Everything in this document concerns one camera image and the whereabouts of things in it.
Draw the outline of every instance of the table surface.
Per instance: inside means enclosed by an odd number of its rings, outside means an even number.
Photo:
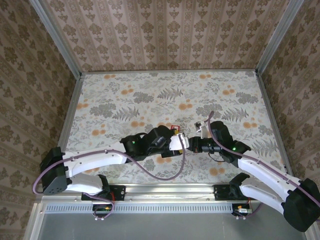
[[[67,151],[106,146],[159,125],[178,125],[188,137],[198,136],[194,123],[208,118],[224,122],[233,139],[249,145],[268,163],[284,171],[278,145],[253,71],[186,71],[88,74],[72,123]],[[221,161],[216,153],[212,155]],[[140,163],[152,174],[169,178],[181,156],[147,157]],[[241,171],[217,163],[206,153],[187,152],[186,164],[173,183],[226,183]],[[109,183],[157,183],[132,163],[91,169]]]

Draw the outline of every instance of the patterned wallpaper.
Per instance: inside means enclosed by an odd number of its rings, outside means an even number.
[[[159,125],[178,125],[188,137],[197,136],[194,123],[221,120],[234,139],[251,146],[267,162],[284,171],[262,94],[253,71],[189,71],[86,75],[67,143],[68,151],[107,146],[121,138],[148,133]],[[218,154],[213,158],[221,161]],[[140,163],[161,178],[175,175],[181,156],[147,157]],[[186,164],[174,183],[229,182],[240,170],[217,163],[207,153],[187,151]],[[88,170],[109,183],[155,183],[135,164]]]
[[[45,0],[82,72],[254,69],[289,0]]]
[[[320,0],[305,0],[262,75],[297,177],[320,186]]]
[[[75,79],[35,10],[0,1],[0,239],[22,239],[39,163],[56,146]]]

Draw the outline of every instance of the fern leaf pattern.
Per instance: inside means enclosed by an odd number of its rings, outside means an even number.
[[[224,120],[228,120],[228,121],[232,121],[232,122],[237,122],[239,120],[239,122],[241,122],[241,120],[243,118],[248,117],[249,114],[247,113],[246,110],[238,109],[238,108],[234,108],[234,109],[228,109],[224,112],[222,119]]]
[[[200,135],[194,123],[203,123],[214,111],[212,122],[223,121],[234,140],[247,144],[262,159],[283,171],[268,113],[261,99],[253,71],[88,74],[84,78],[67,149],[76,152],[112,147],[121,138],[149,133],[160,125],[179,126],[185,136],[192,138]],[[318,123],[318,120],[312,123],[314,129]],[[7,132],[12,144],[17,142],[17,136],[11,137],[10,131]],[[213,158],[221,160],[218,154]],[[176,183],[229,182],[240,172],[225,163],[217,164],[207,154],[187,151],[186,160]],[[182,156],[161,158],[159,154],[140,162],[153,175],[162,178],[175,175],[181,163]],[[108,165],[86,173],[106,175],[113,183],[158,182],[130,163]]]
[[[127,121],[127,120],[131,120],[133,117],[136,117],[138,115],[140,115],[140,113],[139,113],[139,110],[136,109],[136,107],[134,108],[127,107],[127,109],[122,107],[112,116],[112,118],[117,120]]]
[[[182,96],[182,90],[179,90],[179,88],[174,89],[173,87],[166,88],[163,91],[160,92],[160,94],[157,96],[159,99],[166,99],[166,100],[175,100],[177,97]]]

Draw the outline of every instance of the aluminum frame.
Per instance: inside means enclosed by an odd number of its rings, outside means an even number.
[[[67,148],[67,143],[68,143],[71,127],[72,127],[72,123],[73,123],[73,120],[74,120],[74,117],[76,114],[77,105],[78,105],[79,97],[82,92],[83,84],[84,84],[84,75],[79,76],[78,79],[76,80],[76,83],[75,83],[75,86],[73,89],[73,93],[72,93],[72,97],[70,100],[70,104],[68,107],[68,111],[66,112],[65,120],[64,120],[63,127],[61,130],[61,135],[60,135],[60,138],[58,141],[58,146],[61,147],[61,150],[63,152]]]
[[[83,75],[95,75],[95,74],[152,74],[152,73],[194,73],[203,71],[214,72],[254,72],[255,69],[180,69],[180,70],[133,70],[133,71],[84,71]]]
[[[78,79],[81,76],[81,71],[77,63],[74,61],[74,57],[71,52],[68,50],[67,44],[64,42],[62,36],[58,34],[58,31],[55,27],[54,21],[49,17],[49,14],[45,7],[43,7],[43,1],[41,0],[30,0],[31,5],[33,6],[36,13],[39,15],[41,21],[43,22],[46,30],[49,32],[54,44],[59,49],[59,52],[63,56],[66,64],[70,68],[75,79]]]
[[[303,3],[303,0],[291,0],[289,2],[255,68],[258,73],[262,74],[268,66]]]
[[[287,152],[286,152],[286,149],[285,149],[285,145],[284,145],[284,142],[282,141],[281,134],[280,134],[280,131],[279,131],[279,128],[278,128],[278,125],[277,125],[277,121],[276,121],[274,112],[272,110],[270,100],[268,98],[267,90],[265,88],[265,85],[264,85],[264,82],[263,82],[263,80],[261,78],[260,73],[256,73],[256,80],[257,80],[257,82],[259,84],[259,88],[260,88],[260,91],[261,91],[261,94],[262,94],[262,98],[263,98],[263,101],[264,101],[266,112],[268,114],[268,117],[269,117],[270,122],[271,122],[272,129],[273,129],[273,134],[274,134],[274,137],[275,137],[275,141],[276,141],[276,143],[278,145],[278,148],[279,148],[280,156],[281,156],[282,160],[285,163],[285,166],[286,166],[286,169],[288,171],[288,174],[293,176],[294,174],[292,172],[292,168],[291,168],[291,165],[290,165],[290,162],[289,162],[289,158],[288,158],[288,155],[287,155]]]
[[[217,201],[211,183],[154,183],[154,184],[113,184],[125,185],[126,194],[121,205],[135,204],[211,204],[212,206],[221,204],[245,204],[245,200]],[[26,227],[24,240],[36,240],[39,237],[43,224],[45,210],[49,204],[104,204],[103,201],[82,201],[80,192],[62,192],[57,195],[39,196],[32,208],[30,219]]]

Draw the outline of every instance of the vent grille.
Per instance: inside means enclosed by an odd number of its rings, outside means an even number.
[[[114,213],[118,214],[174,214],[174,213],[232,213],[231,203],[119,203]],[[92,204],[51,203],[46,206],[46,214],[92,213]]]
[[[115,213],[232,213],[232,204],[124,204],[116,205]]]

